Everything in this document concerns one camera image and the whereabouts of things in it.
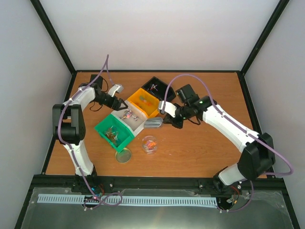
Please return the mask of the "yellow plastic bin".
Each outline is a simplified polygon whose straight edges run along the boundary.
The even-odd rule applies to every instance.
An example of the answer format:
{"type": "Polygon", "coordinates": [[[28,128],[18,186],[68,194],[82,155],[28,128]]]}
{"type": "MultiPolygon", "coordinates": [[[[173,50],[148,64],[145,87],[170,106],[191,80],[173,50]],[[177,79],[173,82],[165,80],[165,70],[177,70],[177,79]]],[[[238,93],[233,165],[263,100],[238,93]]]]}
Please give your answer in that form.
{"type": "Polygon", "coordinates": [[[158,115],[159,99],[140,88],[127,99],[137,109],[143,112],[147,118],[154,118],[158,115]]]}

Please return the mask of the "white plastic bin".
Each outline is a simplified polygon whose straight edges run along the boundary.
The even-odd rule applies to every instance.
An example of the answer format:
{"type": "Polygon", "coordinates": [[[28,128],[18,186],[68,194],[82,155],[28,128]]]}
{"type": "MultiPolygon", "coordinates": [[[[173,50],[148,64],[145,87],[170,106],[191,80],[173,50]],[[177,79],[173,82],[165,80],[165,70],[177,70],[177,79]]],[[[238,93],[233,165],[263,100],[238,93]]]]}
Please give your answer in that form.
{"type": "Polygon", "coordinates": [[[142,110],[137,108],[131,102],[125,100],[126,109],[112,111],[111,114],[127,126],[134,136],[137,136],[143,129],[144,123],[148,119],[142,110]]]}

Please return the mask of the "metal scoop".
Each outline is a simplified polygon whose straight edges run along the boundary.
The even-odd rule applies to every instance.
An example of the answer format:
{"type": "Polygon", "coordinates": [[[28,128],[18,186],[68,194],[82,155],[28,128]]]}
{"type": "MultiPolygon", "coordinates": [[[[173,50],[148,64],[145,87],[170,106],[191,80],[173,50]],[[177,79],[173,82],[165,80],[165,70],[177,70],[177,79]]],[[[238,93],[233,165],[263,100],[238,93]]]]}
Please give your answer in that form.
{"type": "Polygon", "coordinates": [[[149,118],[144,122],[144,129],[160,128],[163,125],[162,117],[149,118]]]}

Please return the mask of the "black plastic bin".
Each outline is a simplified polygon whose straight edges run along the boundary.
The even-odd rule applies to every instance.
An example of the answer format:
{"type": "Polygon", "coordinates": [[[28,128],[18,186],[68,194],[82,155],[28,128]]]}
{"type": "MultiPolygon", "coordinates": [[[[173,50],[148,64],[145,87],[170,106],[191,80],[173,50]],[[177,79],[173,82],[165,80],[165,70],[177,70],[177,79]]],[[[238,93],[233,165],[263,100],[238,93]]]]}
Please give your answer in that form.
{"type": "MultiPolygon", "coordinates": [[[[141,88],[144,89],[149,94],[158,98],[160,101],[164,100],[166,89],[168,84],[161,81],[159,78],[153,76],[149,81],[147,81],[141,88]]],[[[166,101],[171,102],[176,97],[176,93],[170,86],[167,92],[166,101]]]]}

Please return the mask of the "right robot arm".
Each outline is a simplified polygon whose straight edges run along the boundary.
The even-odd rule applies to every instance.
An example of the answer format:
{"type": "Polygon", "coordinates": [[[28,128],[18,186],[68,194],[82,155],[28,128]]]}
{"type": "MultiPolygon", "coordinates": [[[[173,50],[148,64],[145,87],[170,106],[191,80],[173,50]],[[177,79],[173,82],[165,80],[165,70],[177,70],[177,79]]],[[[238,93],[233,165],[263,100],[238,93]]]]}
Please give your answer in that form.
{"type": "Polygon", "coordinates": [[[228,115],[220,105],[209,96],[200,98],[187,84],[176,91],[182,106],[177,103],[160,101],[159,112],[165,114],[163,123],[181,129],[185,120],[196,118],[196,125],[205,122],[228,140],[241,153],[239,161],[217,172],[213,185],[218,193],[237,181],[253,181],[269,170],[275,163],[273,139],[267,134],[259,134],[228,115]]]}

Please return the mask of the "green plastic bin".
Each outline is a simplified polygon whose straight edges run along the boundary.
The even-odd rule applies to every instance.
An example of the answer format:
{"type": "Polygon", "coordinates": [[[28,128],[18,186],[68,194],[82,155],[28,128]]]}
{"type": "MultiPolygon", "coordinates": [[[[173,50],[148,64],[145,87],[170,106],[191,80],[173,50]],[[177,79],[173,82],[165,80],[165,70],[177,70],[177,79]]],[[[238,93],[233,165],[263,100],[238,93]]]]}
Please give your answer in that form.
{"type": "Polygon", "coordinates": [[[135,138],[130,128],[112,114],[106,116],[94,129],[118,153],[135,138]]]}

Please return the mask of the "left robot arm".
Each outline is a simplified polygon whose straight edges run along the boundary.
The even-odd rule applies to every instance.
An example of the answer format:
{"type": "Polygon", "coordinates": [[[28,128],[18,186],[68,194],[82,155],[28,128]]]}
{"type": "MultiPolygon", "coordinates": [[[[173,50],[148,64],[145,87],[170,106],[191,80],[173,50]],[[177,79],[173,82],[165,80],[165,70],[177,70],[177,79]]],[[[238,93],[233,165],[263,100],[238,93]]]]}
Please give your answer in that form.
{"type": "Polygon", "coordinates": [[[68,151],[75,174],[82,177],[82,186],[89,192],[98,189],[99,180],[96,178],[95,166],[89,159],[85,147],[86,126],[83,110],[92,102],[106,106],[114,111],[127,108],[127,104],[116,96],[123,90],[121,84],[113,84],[104,92],[97,83],[103,80],[100,75],[95,76],[87,83],[81,83],[76,93],[62,104],[55,104],[52,108],[53,136],[68,151]]]}

